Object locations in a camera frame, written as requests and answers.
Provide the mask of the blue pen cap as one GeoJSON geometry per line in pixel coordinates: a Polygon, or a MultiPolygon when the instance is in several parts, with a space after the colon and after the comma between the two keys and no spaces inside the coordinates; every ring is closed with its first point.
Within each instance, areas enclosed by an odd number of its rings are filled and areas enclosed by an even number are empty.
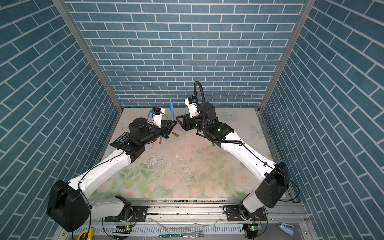
{"type": "Polygon", "coordinates": [[[170,112],[171,112],[171,115],[174,114],[174,104],[173,104],[173,102],[170,102],[170,112]]]}

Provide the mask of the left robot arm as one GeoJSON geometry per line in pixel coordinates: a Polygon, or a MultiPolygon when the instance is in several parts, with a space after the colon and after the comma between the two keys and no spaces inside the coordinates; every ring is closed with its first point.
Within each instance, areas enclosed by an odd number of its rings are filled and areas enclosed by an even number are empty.
{"type": "Polygon", "coordinates": [[[115,148],[108,157],[88,171],[67,182],[53,184],[47,206],[47,215],[65,231],[73,232],[85,222],[106,217],[118,221],[131,221],[132,203],[116,195],[109,199],[94,199],[90,196],[115,173],[138,159],[145,146],[162,137],[167,139],[177,121],[163,120],[159,126],[146,118],[136,118],[129,124],[129,131],[121,134],[111,146],[115,148]]]}

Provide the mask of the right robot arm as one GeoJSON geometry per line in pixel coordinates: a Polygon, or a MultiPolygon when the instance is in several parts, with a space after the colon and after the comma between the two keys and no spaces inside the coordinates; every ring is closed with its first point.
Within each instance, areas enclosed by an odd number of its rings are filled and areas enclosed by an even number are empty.
{"type": "Polygon", "coordinates": [[[246,144],[233,128],[219,121],[212,104],[198,103],[193,97],[185,104],[188,114],[176,118],[181,127],[185,131],[195,129],[197,135],[235,156],[256,177],[257,188],[239,204],[241,216],[248,220],[264,207],[273,208],[290,185],[286,164],[276,164],[246,144]]]}

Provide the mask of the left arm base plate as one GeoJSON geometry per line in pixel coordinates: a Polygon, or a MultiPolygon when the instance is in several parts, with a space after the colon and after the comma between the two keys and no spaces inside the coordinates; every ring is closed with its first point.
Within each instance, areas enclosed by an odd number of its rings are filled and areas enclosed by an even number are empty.
{"type": "Polygon", "coordinates": [[[107,223],[140,223],[146,220],[147,212],[147,206],[131,206],[124,208],[118,216],[105,217],[104,221],[107,223]]]}

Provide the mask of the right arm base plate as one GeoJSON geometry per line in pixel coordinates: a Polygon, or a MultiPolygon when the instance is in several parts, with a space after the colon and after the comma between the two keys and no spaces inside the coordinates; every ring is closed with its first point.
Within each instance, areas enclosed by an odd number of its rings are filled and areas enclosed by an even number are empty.
{"type": "Polygon", "coordinates": [[[259,208],[255,212],[251,213],[246,208],[240,205],[224,205],[222,206],[227,221],[229,222],[239,222],[239,221],[266,221],[267,212],[264,207],[259,208]]]}

